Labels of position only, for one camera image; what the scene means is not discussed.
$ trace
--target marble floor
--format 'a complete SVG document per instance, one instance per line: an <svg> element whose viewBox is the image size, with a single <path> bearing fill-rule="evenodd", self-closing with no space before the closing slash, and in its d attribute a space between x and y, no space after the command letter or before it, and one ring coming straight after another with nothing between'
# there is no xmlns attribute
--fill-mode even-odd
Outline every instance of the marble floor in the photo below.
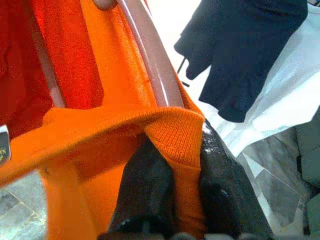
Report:
<svg viewBox="0 0 320 240"><path fill-rule="evenodd" d="M273 232L303 235L312 189L297 171L292 146L284 142L281 134L268 137L246 147L237 160ZM0 240L42 240L46 225L46 196L36 172L0 189Z"/></svg>
<svg viewBox="0 0 320 240"><path fill-rule="evenodd" d="M308 226L306 203L313 187L297 171L292 151L270 136L247 146L237 160L243 165L275 235L302 236Z"/></svg>
<svg viewBox="0 0 320 240"><path fill-rule="evenodd" d="M43 240L46 195L36 172L0 189L0 240Z"/></svg>

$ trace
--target clothing label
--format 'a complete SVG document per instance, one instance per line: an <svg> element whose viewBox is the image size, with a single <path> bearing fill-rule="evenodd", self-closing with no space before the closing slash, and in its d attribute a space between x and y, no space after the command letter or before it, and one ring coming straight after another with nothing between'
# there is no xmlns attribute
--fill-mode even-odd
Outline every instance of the clothing label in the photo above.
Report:
<svg viewBox="0 0 320 240"><path fill-rule="evenodd" d="M6 125L0 126L0 166L11 157L9 131Z"/></svg>

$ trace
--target orange knit fabric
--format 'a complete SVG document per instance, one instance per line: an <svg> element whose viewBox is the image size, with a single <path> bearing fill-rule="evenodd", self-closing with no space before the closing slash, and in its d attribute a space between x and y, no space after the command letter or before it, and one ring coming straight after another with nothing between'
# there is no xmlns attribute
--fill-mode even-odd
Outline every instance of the orange knit fabric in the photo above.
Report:
<svg viewBox="0 0 320 240"><path fill-rule="evenodd" d="M72 0L58 2L60 8L53 8L52 16L70 13L60 11L74 6ZM100 77L93 81L103 87L103 104L87 110L52 108L41 127L11 141L12 157L0 167L0 186L39 169L48 199L48 239L94 240L107 230L124 164L146 134L173 169L178 229L201 237L206 230L198 193L201 112L179 81L185 109L156 107L121 10L102 12L91 0L80 2ZM84 64L92 58L86 55ZM61 61L56 64L65 64L66 70L74 67Z"/></svg>

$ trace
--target dark navy garment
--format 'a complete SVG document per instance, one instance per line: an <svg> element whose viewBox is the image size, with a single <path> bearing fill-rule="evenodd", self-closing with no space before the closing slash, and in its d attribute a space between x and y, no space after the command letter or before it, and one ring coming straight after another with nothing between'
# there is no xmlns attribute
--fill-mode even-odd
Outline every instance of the dark navy garment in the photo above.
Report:
<svg viewBox="0 0 320 240"><path fill-rule="evenodd" d="M211 65L199 100L243 122L307 14L306 0L202 0L174 45L189 61L188 79Z"/></svg>

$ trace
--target clothes hanger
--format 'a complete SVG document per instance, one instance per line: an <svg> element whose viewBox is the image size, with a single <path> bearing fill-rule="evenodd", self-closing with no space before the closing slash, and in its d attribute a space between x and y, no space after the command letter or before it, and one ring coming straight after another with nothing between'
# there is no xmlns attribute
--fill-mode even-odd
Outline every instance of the clothes hanger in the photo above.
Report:
<svg viewBox="0 0 320 240"><path fill-rule="evenodd" d="M165 48L141 0L93 0L101 10L109 10L117 4L122 9L134 35L144 61L151 87L159 107L184 107L176 75L166 54ZM39 61L45 75L53 104L65 108L66 103L59 88L53 64L45 48L37 19L31 6L25 2L25 9L32 25L32 38Z"/></svg>
<svg viewBox="0 0 320 240"><path fill-rule="evenodd" d="M46 50L44 39L40 31L36 16L27 1L22 1L24 4L25 12L29 19L29 25L31 27L32 39L37 51L37 55L40 61L42 72L44 74L45 80L48 84L50 96L53 101L53 105L57 108L65 108L66 102L63 94L60 90L56 72L54 66L49 58L49 54Z"/></svg>
<svg viewBox="0 0 320 240"><path fill-rule="evenodd" d="M159 107L184 107L166 50L143 0L93 0L100 10L121 8L144 61Z"/></svg>

